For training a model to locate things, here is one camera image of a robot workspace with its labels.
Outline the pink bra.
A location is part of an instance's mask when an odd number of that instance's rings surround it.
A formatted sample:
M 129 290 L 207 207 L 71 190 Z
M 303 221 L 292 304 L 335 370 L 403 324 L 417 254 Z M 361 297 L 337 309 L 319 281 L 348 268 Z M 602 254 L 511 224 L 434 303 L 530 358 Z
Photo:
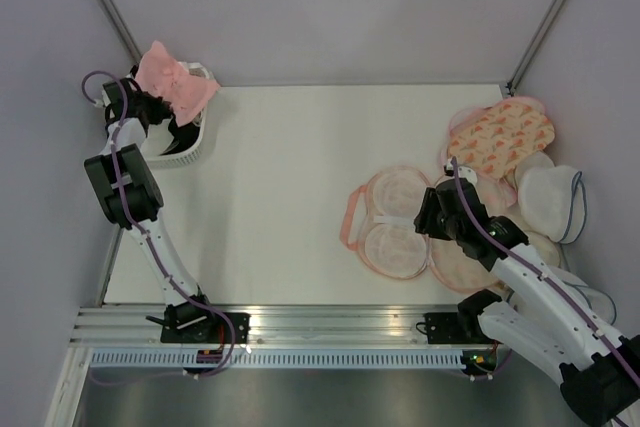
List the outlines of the pink bra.
M 143 91 L 169 104 L 178 127 L 191 123 L 220 89 L 215 78 L 191 74 L 159 41 L 142 56 L 135 80 Z

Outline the floral mesh laundry bag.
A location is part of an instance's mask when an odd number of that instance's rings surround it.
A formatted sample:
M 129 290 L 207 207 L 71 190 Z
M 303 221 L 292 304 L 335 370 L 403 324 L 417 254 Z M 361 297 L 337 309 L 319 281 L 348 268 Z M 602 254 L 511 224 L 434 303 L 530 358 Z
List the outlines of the floral mesh laundry bag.
M 339 239 L 370 270 L 395 280 L 414 280 L 426 271 L 459 294 L 500 289 L 502 282 L 455 242 L 415 232 L 414 218 L 431 186 L 417 168 L 394 166 L 374 175 L 348 199 Z

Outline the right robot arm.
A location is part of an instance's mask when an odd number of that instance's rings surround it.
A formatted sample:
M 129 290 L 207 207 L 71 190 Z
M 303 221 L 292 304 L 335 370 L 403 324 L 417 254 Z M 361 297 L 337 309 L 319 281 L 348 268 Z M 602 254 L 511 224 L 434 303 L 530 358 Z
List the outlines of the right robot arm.
M 474 185 L 450 178 L 426 189 L 415 230 L 455 242 L 510 287 L 537 318 L 482 290 L 458 305 L 459 335 L 484 337 L 515 351 L 545 373 L 577 417 L 602 426 L 639 400 L 639 339 L 603 320 L 548 266 L 509 218 L 491 216 Z

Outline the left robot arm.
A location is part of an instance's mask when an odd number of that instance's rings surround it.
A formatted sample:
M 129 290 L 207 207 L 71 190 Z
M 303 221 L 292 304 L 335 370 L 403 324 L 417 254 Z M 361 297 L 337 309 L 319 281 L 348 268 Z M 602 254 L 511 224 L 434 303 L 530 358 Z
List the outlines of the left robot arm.
M 168 118 L 170 109 L 131 77 L 105 83 L 95 103 L 104 109 L 107 140 L 84 169 L 105 217 L 134 239 L 158 281 L 164 313 L 146 319 L 161 327 L 163 343 L 209 342 L 218 335 L 219 319 L 206 308 L 206 295 L 169 237 L 164 200 L 141 152 L 149 127 Z

